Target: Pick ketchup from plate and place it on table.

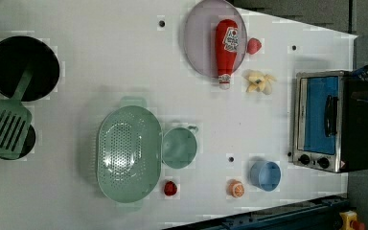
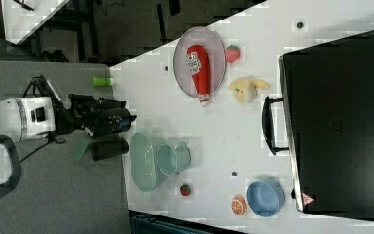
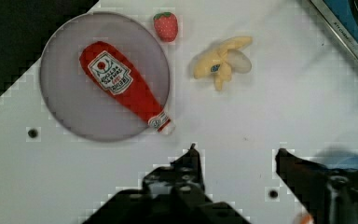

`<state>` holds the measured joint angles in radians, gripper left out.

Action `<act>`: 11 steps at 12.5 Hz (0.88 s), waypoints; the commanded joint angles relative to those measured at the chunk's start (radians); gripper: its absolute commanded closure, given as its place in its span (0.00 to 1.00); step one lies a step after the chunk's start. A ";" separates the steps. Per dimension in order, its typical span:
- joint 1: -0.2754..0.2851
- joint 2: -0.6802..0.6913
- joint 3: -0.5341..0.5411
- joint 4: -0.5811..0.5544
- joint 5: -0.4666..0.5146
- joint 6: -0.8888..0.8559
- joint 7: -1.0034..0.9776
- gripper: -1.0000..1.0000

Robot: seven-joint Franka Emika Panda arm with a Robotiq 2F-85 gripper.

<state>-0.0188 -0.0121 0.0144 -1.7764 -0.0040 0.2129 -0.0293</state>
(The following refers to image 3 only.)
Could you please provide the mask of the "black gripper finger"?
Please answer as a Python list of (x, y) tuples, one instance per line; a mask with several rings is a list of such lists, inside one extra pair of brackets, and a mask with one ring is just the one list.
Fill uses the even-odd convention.
[(336, 152), (319, 163), (281, 148), (276, 174), (314, 224), (358, 224), (358, 155)]

